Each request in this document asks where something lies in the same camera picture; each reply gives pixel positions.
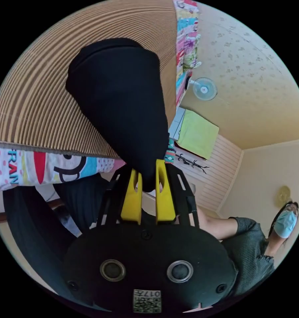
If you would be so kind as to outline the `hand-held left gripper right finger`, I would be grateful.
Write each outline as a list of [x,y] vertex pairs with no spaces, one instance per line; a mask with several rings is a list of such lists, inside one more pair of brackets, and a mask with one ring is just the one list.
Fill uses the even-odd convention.
[[172,222],[176,218],[168,174],[164,160],[156,160],[156,222]]

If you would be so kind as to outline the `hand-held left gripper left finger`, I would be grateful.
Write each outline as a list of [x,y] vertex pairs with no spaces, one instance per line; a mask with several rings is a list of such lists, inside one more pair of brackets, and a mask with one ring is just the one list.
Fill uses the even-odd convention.
[[122,221],[141,223],[142,190],[142,175],[132,169],[121,210]]

